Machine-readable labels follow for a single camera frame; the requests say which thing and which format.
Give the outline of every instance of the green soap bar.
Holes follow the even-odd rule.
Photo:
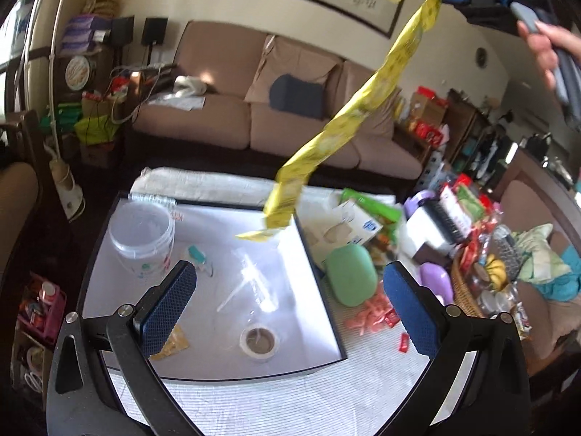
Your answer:
[[[375,294],[377,272],[361,244],[347,244],[331,251],[325,266],[330,286],[345,306],[359,306]]]

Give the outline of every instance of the navy pillow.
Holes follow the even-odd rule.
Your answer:
[[[323,119],[324,87],[304,82],[291,74],[281,75],[270,88],[270,107],[279,112]]]

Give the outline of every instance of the green snack bag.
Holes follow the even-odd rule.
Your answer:
[[[387,221],[392,223],[397,223],[399,222],[400,219],[402,219],[401,210],[388,205],[384,205],[383,203],[378,202],[377,200],[374,200],[372,198],[369,198],[368,196],[365,196],[362,193],[356,192],[355,190],[351,190],[350,188],[346,188],[345,190],[343,190],[343,195],[341,196],[341,203],[344,203],[350,199],[354,199],[357,202],[357,204],[361,208],[363,208],[363,210],[365,210],[367,213],[369,213],[371,216],[378,220],[379,218],[377,218],[377,216],[385,218],[387,219]]]
[[[479,221],[484,216],[486,209],[478,198],[465,185],[458,185],[456,192],[458,203],[470,215],[472,221]]]

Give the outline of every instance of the plastic bucket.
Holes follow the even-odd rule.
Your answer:
[[[174,235],[171,213],[156,203],[128,202],[109,222],[109,236],[121,264],[138,278],[169,269]]]

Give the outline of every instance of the finger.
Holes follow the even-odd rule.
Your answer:
[[[555,75],[550,70],[545,70],[544,73],[545,84],[549,90],[554,90],[557,86],[557,81],[555,80]]]
[[[543,34],[531,34],[527,38],[527,44],[529,45],[531,51],[533,51],[535,54],[553,50],[551,40]]]
[[[530,34],[527,25],[522,21],[516,21],[516,30],[518,31],[518,35],[526,41]]]
[[[540,23],[539,21],[537,21],[537,27],[539,31],[547,36],[554,45],[566,49],[578,60],[581,60],[580,37],[575,36],[573,33],[571,33],[571,31],[568,31],[560,26],[552,26],[549,24]]]
[[[555,51],[544,51],[537,54],[537,64],[541,70],[554,70],[559,66],[559,58]]]

